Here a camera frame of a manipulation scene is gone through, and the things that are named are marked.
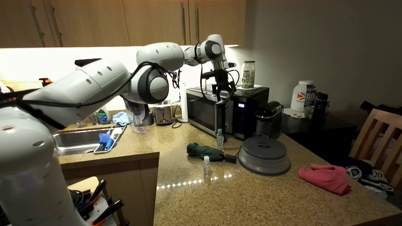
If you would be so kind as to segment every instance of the wooden chair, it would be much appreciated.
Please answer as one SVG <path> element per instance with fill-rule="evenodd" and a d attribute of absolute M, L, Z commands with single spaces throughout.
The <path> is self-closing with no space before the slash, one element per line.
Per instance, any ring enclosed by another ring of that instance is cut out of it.
<path fill-rule="evenodd" d="M 389 125 L 388 129 L 377 149 L 372 153 L 373 145 L 386 125 Z M 397 187 L 402 178 L 402 167 L 399 166 L 396 173 L 392 175 L 389 175 L 389 173 L 395 167 L 395 162 L 402 151 L 402 135 L 398 137 L 395 146 L 392 148 L 391 152 L 388 153 L 385 161 L 383 155 L 391 139 L 395 136 L 395 133 L 401 129 L 401 115 L 373 109 L 364 123 L 349 156 L 360 160 L 370 160 L 371 165 L 381 169 L 387 180 L 391 181 L 390 185 Z"/>

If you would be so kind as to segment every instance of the cabinet handle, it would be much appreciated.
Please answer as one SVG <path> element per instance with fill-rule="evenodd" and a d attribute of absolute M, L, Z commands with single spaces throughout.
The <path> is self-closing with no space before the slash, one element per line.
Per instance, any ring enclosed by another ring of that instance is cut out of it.
<path fill-rule="evenodd" d="M 197 38 L 197 42 L 200 42 L 200 27 L 199 27 L 199 20 L 198 20 L 198 3 L 195 4 L 195 36 Z"/>
<path fill-rule="evenodd" d="M 186 45 L 186 24 L 184 22 L 184 4 L 183 4 L 183 2 L 181 3 L 181 26 L 183 29 L 184 44 Z"/>
<path fill-rule="evenodd" d="M 35 22 L 36 30 L 38 31 L 39 38 L 41 39 L 42 46 L 45 47 L 45 40 L 43 39 L 43 37 L 45 36 L 45 33 L 43 33 L 41 31 L 41 27 L 39 26 L 38 19 L 36 18 L 36 14 L 35 14 L 36 7 L 34 7 L 32 5 L 31 0 L 28 0 L 28 2 L 29 2 L 32 17 L 33 17 L 33 21 Z"/>
<path fill-rule="evenodd" d="M 47 0 L 47 1 L 49 2 L 50 8 L 51 8 L 50 12 L 51 12 L 51 17 L 53 20 L 54 27 L 56 28 L 57 39 L 59 39 L 60 46 L 63 47 L 62 33 L 59 31 L 59 27 L 57 26 L 56 17 L 54 16 L 55 8 L 51 5 L 50 0 Z"/>

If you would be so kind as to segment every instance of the pink towel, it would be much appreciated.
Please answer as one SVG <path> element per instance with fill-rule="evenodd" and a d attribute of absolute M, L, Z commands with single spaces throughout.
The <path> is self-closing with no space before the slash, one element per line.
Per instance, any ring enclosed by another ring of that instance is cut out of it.
<path fill-rule="evenodd" d="M 344 195 L 350 189 L 349 177 L 346 170 L 340 166 L 319 166 L 311 164 L 311 169 L 305 166 L 299 169 L 299 176 L 315 186 L 338 195 Z"/>

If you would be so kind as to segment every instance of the glass jar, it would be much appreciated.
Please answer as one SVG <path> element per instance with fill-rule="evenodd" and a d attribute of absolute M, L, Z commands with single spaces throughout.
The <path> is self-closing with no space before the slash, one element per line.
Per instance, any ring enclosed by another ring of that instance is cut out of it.
<path fill-rule="evenodd" d="M 246 60 L 242 65 L 242 88 L 254 88 L 255 61 Z"/>

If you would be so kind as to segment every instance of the microwave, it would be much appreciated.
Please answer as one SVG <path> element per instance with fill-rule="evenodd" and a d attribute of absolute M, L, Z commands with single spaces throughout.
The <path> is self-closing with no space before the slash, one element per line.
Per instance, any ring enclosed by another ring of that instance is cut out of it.
<path fill-rule="evenodd" d="M 188 88 L 186 92 L 190 124 L 213 136 L 216 136 L 218 129 L 222 129 L 222 133 L 240 140 L 251 137 L 256 131 L 255 112 L 268 103 L 269 97 L 268 87 L 238 89 L 232 100 L 225 105 L 216 105 L 217 98 L 210 88 L 203 89 L 206 98 L 197 87 Z M 220 97 L 225 100 L 229 93 L 222 91 Z"/>

